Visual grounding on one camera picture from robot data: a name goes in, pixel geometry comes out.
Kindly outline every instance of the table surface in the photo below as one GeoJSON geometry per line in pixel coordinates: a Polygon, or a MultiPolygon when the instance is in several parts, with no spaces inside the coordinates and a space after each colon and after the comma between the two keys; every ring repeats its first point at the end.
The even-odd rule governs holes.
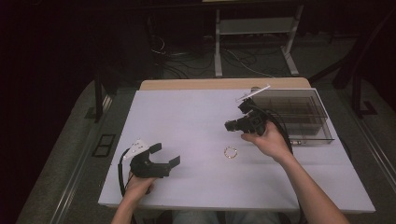
{"type": "MultiPolygon", "coordinates": [[[[141,138],[149,145],[163,143],[163,150],[150,155],[152,161],[181,158],[170,176],[156,181],[155,190],[141,201],[141,207],[297,210],[295,193],[283,169],[241,140],[240,133],[228,133],[224,128],[226,119],[241,116],[234,99],[251,87],[267,84],[275,89],[309,88],[300,77],[144,81],[125,121],[99,204],[120,203],[118,160],[141,138]],[[229,145],[238,148],[238,156],[232,160],[223,155],[229,145]]],[[[342,211],[374,212],[329,119],[328,125],[334,138],[331,144],[293,147],[295,157],[342,211]]],[[[123,170],[127,176],[128,161],[123,170]]]]}

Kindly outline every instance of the right hand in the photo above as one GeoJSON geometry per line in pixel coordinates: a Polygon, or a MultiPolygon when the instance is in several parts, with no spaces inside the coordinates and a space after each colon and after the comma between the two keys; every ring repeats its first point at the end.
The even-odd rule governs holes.
{"type": "Polygon", "coordinates": [[[292,156],[282,134],[271,121],[267,121],[265,132],[262,136],[256,133],[243,133],[241,137],[245,141],[256,145],[262,153],[272,157],[277,162],[292,156]]]}

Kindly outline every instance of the dark background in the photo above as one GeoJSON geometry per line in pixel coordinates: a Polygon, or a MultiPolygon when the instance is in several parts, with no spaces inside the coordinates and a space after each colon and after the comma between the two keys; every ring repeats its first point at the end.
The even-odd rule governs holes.
{"type": "MultiPolygon", "coordinates": [[[[1,223],[16,221],[75,101],[95,76],[101,77],[111,93],[121,83],[134,85],[138,80],[156,78],[148,34],[186,44],[192,40],[199,43],[202,36],[214,31],[213,11],[178,15],[161,11],[155,14],[156,26],[147,27],[152,14],[146,12],[81,10],[98,2],[0,3],[1,223]],[[177,30],[184,30],[184,35],[177,35],[177,30]]],[[[361,31],[369,32],[389,11],[388,1],[312,3],[304,9],[299,35],[358,36],[361,31]]],[[[370,49],[361,71],[384,90],[381,94],[389,104],[396,106],[390,99],[396,84],[394,18],[370,49]],[[388,84],[378,83],[373,74],[383,74],[388,84]]]]}

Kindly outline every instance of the black wire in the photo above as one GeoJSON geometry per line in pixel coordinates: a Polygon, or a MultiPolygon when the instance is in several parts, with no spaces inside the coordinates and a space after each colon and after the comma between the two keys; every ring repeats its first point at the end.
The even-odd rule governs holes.
{"type": "Polygon", "coordinates": [[[232,66],[234,66],[234,67],[237,67],[237,68],[245,68],[243,65],[241,65],[241,62],[238,62],[238,61],[235,59],[235,57],[234,57],[229,51],[227,51],[226,49],[223,49],[223,50],[224,50],[225,52],[227,52],[227,53],[226,53],[226,54],[222,54],[221,59],[224,59],[225,62],[227,62],[229,65],[232,65],[232,66]],[[238,64],[231,63],[230,60],[236,61],[236,62],[238,62],[238,64]]]}
{"type": "Polygon", "coordinates": [[[121,157],[120,157],[120,162],[119,162],[119,165],[118,165],[118,169],[119,169],[119,184],[120,184],[120,191],[121,191],[122,197],[123,197],[124,194],[125,194],[125,186],[124,186],[124,184],[123,184],[122,160],[123,160],[123,157],[125,156],[125,154],[126,154],[128,151],[129,151],[129,148],[126,149],[126,150],[122,153],[122,155],[121,155],[121,157]]]}
{"type": "Polygon", "coordinates": [[[271,115],[270,113],[267,113],[265,110],[259,108],[259,107],[256,106],[256,105],[250,105],[250,107],[260,110],[265,116],[267,116],[267,118],[268,118],[270,121],[272,121],[272,122],[275,124],[275,126],[276,126],[277,129],[279,130],[280,134],[282,135],[283,139],[285,140],[286,145],[288,146],[288,149],[289,149],[290,153],[293,154],[293,148],[292,148],[292,146],[291,146],[291,141],[290,141],[290,139],[289,139],[289,135],[288,135],[288,132],[287,132],[287,129],[286,129],[286,124],[285,124],[285,122],[283,121],[283,119],[282,119],[282,122],[283,122],[285,128],[283,128],[283,127],[280,125],[279,121],[277,121],[277,119],[274,118],[274,116],[271,115]]]}
{"type": "Polygon", "coordinates": [[[250,53],[253,55],[256,55],[256,56],[258,56],[258,55],[265,56],[265,55],[272,55],[272,54],[276,54],[276,53],[280,52],[280,49],[276,49],[276,50],[268,52],[268,53],[259,53],[260,50],[262,50],[262,49],[256,49],[254,53],[251,53],[251,52],[250,53]]]}
{"type": "Polygon", "coordinates": [[[236,56],[232,51],[230,51],[230,50],[228,50],[228,49],[222,49],[222,50],[225,50],[225,51],[227,51],[227,53],[233,55],[232,59],[235,60],[235,61],[237,61],[237,62],[238,62],[238,65],[241,64],[243,67],[238,66],[238,65],[235,65],[235,64],[231,63],[226,57],[223,57],[223,58],[225,59],[225,61],[226,61],[227,63],[229,63],[230,65],[235,66],[235,67],[239,67],[239,68],[245,68],[245,69],[249,70],[250,72],[253,72],[253,73],[255,73],[255,74],[259,74],[259,75],[262,75],[262,76],[273,77],[272,75],[269,75],[268,73],[260,72],[260,71],[257,71],[257,70],[254,70],[254,69],[249,68],[252,64],[251,64],[251,63],[244,63],[244,62],[242,62],[242,61],[240,60],[239,56],[236,56]]]}
{"type": "Polygon", "coordinates": [[[248,50],[245,50],[245,49],[236,49],[236,50],[239,51],[239,52],[241,52],[241,53],[247,54],[246,57],[240,57],[240,56],[238,56],[238,58],[239,58],[240,61],[245,60],[245,61],[244,61],[244,64],[245,64],[245,65],[252,65],[252,64],[254,64],[254,63],[256,63],[256,62],[258,61],[256,55],[252,54],[252,53],[249,52],[248,50]]]}
{"type": "Polygon", "coordinates": [[[173,66],[167,65],[167,64],[165,64],[165,63],[163,64],[163,66],[166,67],[166,68],[169,69],[169,70],[176,71],[178,74],[183,75],[183,77],[185,77],[186,79],[189,79],[189,76],[187,76],[187,74],[184,73],[183,71],[181,71],[180,69],[177,69],[177,68],[175,68],[175,67],[173,67],[173,66]]]}
{"type": "Polygon", "coordinates": [[[283,120],[282,116],[280,116],[280,114],[277,113],[277,112],[276,112],[275,110],[273,110],[273,109],[266,109],[266,110],[269,111],[269,112],[271,112],[271,113],[273,113],[273,114],[276,114],[276,115],[280,118],[280,121],[282,121],[283,128],[285,129],[285,132],[286,132],[286,133],[289,133],[289,132],[288,132],[288,128],[286,127],[285,120],[283,120]]]}
{"type": "Polygon", "coordinates": [[[230,49],[222,49],[222,50],[225,50],[230,55],[232,61],[235,61],[235,62],[238,62],[238,63],[243,63],[246,66],[251,66],[251,65],[253,65],[254,63],[257,62],[257,59],[255,59],[255,62],[253,62],[253,63],[248,61],[247,58],[249,58],[249,56],[247,56],[247,57],[237,56],[230,49]]]}
{"type": "Polygon", "coordinates": [[[181,76],[180,76],[180,74],[177,73],[177,72],[175,72],[175,71],[172,70],[172,69],[168,69],[168,68],[163,67],[163,70],[167,70],[167,71],[169,71],[169,72],[171,72],[171,73],[173,73],[173,74],[176,74],[177,78],[182,79],[181,76]]]}
{"type": "Polygon", "coordinates": [[[125,188],[128,187],[129,181],[131,181],[132,177],[134,177],[134,174],[132,174],[132,175],[128,178],[128,181],[126,182],[125,188]]]}
{"type": "Polygon", "coordinates": [[[199,58],[198,56],[193,56],[193,57],[190,56],[190,58],[189,58],[189,57],[186,57],[185,55],[176,55],[176,56],[174,55],[174,56],[172,56],[172,55],[169,55],[169,54],[165,54],[164,56],[167,57],[167,61],[169,61],[169,62],[182,62],[182,63],[194,61],[194,60],[197,60],[199,58]]]}
{"type": "Polygon", "coordinates": [[[186,67],[187,72],[188,72],[189,75],[198,77],[198,76],[201,76],[203,73],[206,73],[206,72],[213,72],[213,73],[214,73],[213,70],[208,70],[208,68],[209,68],[209,67],[212,65],[212,63],[213,63],[213,60],[214,60],[214,56],[212,55],[212,56],[210,57],[209,64],[208,64],[208,65],[205,65],[204,67],[193,67],[193,66],[190,66],[190,65],[188,65],[188,64],[186,64],[186,63],[183,63],[183,62],[169,62],[169,63],[179,63],[178,65],[174,65],[174,66],[186,67]],[[193,72],[190,71],[190,69],[193,69],[193,70],[204,70],[204,71],[200,72],[199,74],[194,74],[193,72]]]}

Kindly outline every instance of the small ring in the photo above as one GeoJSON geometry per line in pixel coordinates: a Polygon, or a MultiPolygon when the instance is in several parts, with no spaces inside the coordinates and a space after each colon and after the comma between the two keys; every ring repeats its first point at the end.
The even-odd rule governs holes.
{"type": "Polygon", "coordinates": [[[236,155],[238,155],[238,151],[236,151],[236,148],[234,148],[234,147],[226,147],[226,148],[224,149],[224,156],[227,157],[228,159],[233,159],[233,158],[236,157],[236,155]],[[227,150],[229,150],[229,149],[232,149],[233,151],[235,151],[235,154],[232,155],[232,156],[229,156],[229,155],[227,154],[227,150]]]}

